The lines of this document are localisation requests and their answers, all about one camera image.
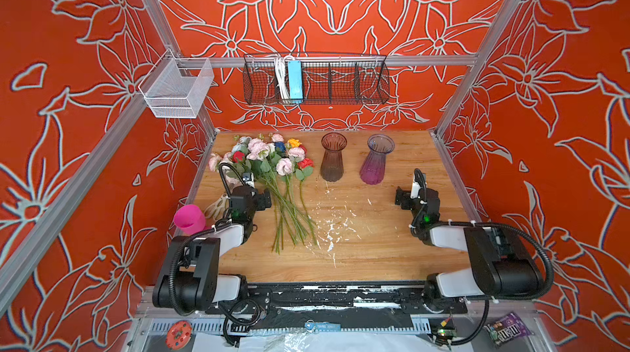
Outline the pink double rose stem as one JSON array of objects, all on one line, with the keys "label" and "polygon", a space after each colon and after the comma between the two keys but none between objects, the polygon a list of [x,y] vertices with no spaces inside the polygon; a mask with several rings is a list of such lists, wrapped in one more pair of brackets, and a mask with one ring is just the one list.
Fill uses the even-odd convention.
[{"label": "pink double rose stem", "polygon": [[269,180],[273,187],[277,210],[277,231],[273,249],[280,253],[284,249],[285,239],[293,245],[313,244],[306,217],[300,203],[299,181],[295,176],[297,163],[308,158],[305,147],[289,149],[285,153],[275,152],[272,160],[273,177]]}]

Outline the purple ribbed glass vase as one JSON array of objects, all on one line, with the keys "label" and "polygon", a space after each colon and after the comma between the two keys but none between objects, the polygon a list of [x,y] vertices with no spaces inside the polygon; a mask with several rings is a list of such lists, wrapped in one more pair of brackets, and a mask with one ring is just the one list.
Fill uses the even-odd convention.
[{"label": "purple ribbed glass vase", "polygon": [[387,155],[395,149],[395,142],[388,135],[375,134],[367,140],[369,153],[360,169],[361,180],[368,185],[380,184],[385,176]]}]

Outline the red rose stem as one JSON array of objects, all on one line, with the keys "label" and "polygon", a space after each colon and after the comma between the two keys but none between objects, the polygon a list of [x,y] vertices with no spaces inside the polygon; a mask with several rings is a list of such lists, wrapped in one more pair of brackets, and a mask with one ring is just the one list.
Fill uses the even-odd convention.
[{"label": "red rose stem", "polygon": [[307,224],[308,224],[308,229],[309,229],[311,238],[313,240],[313,243],[315,245],[318,245],[318,238],[317,238],[316,232],[315,232],[315,222],[310,217],[310,214],[308,212],[308,208],[307,208],[306,203],[305,203],[305,196],[304,196],[304,184],[305,184],[307,178],[313,175],[313,171],[314,171],[314,162],[313,162],[313,160],[311,160],[310,158],[304,158],[303,160],[301,160],[301,161],[299,161],[297,163],[297,169],[295,171],[295,176],[296,176],[296,178],[299,181],[300,203],[302,204],[302,209],[303,209],[305,217],[306,217],[306,221],[307,221]]}]

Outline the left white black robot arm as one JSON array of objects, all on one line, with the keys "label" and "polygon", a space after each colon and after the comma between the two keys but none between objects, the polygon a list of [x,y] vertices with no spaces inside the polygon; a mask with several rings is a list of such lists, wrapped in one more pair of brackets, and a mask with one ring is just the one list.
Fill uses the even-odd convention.
[{"label": "left white black robot arm", "polygon": [[196,205],[176,211],[173,223],[180,235],[170,243],[154,285],[152,303],[156,308],[174,309],[188,316],[249,297],[246,277],[221,274],[220,259],[249,240],[256,228],[254,216],[272,207],[271,194],[257,190],[253,175],[239,173],[232,164],[219,163],[218,172],[227,209],[211,226]]}]

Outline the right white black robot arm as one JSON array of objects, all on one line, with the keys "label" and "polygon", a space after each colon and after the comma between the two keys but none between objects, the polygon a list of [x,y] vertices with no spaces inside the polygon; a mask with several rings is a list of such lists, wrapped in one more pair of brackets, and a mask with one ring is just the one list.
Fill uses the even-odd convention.
[{"label": "right white black robot arm", "polygon": [[420,169],[413,171],[408,191],[396,190],[395,204],[411,212],[410,232],[424,245],[469,257],[465,269],[427,277],[422,300],[431,312],[460,299],[535,300],[551,290],[556,272],[540,243],[503,223],[442,221],[439,193],[428,187]]}]

